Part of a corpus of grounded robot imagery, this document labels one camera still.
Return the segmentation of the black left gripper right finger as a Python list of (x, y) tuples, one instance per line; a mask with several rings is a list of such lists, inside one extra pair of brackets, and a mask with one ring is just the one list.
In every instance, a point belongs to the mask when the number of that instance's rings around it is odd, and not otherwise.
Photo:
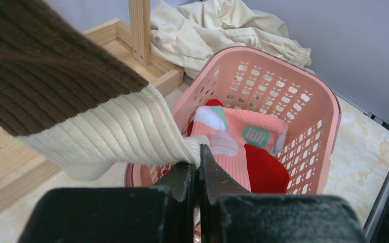
[(349, 204), (330, 195), (254, 194), (201, 146), (202, 242), (365, 242)]

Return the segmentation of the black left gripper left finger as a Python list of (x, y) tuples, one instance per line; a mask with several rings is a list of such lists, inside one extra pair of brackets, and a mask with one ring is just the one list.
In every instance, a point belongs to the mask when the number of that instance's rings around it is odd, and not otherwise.
[(52, 189), (19, 242), (192, 242), (195, 174), (181, 162), (150, 187)]

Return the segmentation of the pink plastic laundry basket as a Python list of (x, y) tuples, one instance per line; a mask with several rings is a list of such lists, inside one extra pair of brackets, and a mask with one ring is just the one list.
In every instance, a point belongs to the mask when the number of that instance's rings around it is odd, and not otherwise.
[(212, 99), (286, 121), (277, 158), (290, 173), (288, 192), (323, 192), (341, 118), (339, 102), (323, 81), (259, 50), (233, 47), (214, 54), (173, 107), (183, 134), (195, 109)]

